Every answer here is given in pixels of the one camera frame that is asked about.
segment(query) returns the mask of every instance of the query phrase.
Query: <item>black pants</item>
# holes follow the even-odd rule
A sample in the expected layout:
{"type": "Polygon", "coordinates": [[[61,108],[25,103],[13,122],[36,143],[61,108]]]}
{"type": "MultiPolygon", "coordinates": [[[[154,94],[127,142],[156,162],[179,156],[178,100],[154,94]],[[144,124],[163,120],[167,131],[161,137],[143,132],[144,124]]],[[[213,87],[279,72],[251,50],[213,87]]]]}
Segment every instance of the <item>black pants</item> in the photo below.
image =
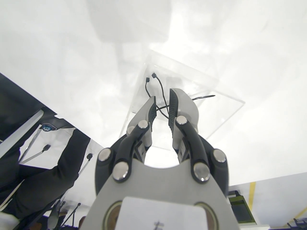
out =
{"type": "MultiPolygon", "coordinates": [[[[0,204],[21,181],[18,176],[19,148],[37,127],[38,124],[33,126],[0,159],[0,204]]],[[[67,189],[74,185],[74,182],[78,178],[78,172],[81,168],[85,150],[89,142],[89,137],[77,129],[74,130],[58,160],[58,165],[43,173],[26,178],[14,193],[12,200],[3,212],[22,219],[43,209],[47,204],[65,193],[67,189]]]]}

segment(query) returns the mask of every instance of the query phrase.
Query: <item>label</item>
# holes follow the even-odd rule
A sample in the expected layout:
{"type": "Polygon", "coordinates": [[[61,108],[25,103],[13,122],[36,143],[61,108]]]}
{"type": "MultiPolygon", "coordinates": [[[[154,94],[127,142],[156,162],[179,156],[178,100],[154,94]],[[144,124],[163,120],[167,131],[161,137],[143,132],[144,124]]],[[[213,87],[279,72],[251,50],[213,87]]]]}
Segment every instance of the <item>label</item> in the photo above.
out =
{"type": "Polygon", "coordinates": [[[115,230],[208,230],[206,212],[198,206],[125,197],[115,230]]]}

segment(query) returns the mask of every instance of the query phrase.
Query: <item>white table surface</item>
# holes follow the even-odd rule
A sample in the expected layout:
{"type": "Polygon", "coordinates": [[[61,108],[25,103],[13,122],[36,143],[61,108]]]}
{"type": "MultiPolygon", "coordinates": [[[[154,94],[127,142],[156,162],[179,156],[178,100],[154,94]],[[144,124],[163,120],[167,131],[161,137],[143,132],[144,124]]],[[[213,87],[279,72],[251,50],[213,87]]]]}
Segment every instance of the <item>white table surface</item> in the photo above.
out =
{"type": "Polygon", "coordinates": [[[0,72],[102,147],[160,46],[246,102],[209,139],[230,185],[307,171],[306,0],[0,0],[0,13],[0,72]]]}

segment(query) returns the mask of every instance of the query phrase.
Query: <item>transparent plastic container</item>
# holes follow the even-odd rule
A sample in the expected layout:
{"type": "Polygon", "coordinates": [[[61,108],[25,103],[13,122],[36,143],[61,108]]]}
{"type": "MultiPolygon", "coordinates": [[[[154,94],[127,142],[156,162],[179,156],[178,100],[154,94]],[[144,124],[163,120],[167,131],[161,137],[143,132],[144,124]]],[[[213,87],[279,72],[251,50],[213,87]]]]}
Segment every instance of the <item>transparent plastic container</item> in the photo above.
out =
{"type": "MultiPolygon", "coordinates": [[[[244,101],[227,94],[228,92],[218,91],[220,82],[217,79],[152,51],[137,80],[135,94],[120,136],[126,133],[130,120],[149,98],[145,91],[147,77],[150,78],[150,82],[147,83],[150,95],[156,96],[156,103],[159,107],[165,106],[159,81],[151,76],[153,72],[163,85],[167,104],[169,104],[170,88],[180,88],[191,98],[215,95],[194,101],[199,111],[198,133],[205,139],[208,139],[245,104],[244,101]]],[[[162,111],[168,116],[166,108],[162,111]]],[[[172,132],[168,126],[168,119],[159,111],[153,122],[152,139],[153,147],[173,151],[172,132]]]]}

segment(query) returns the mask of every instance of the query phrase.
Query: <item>yellow floor stripe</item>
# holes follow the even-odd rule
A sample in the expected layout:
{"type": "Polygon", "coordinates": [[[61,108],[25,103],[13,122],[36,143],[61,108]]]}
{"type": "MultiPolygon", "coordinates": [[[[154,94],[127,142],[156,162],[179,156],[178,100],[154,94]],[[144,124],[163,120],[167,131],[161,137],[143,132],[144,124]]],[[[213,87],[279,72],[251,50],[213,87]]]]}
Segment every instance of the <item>yellow floor stripe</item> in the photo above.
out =
{"type": "Polygon", "coordinates": [[[294,216],[295,219],[299,219],[305,212],[307,212],[307,207],[304,208],[300,213],[298,213],[297,215],[294,216]]]}
{"type": "Polygon", "coordinates": [[[256,182],[250,183],[250,194],[249,194],[249,198],[248,198],[248,207],[249,207],[250,211],[252,211],[252,209],[253,209],[255,188],[256,188],[256,182]]]}

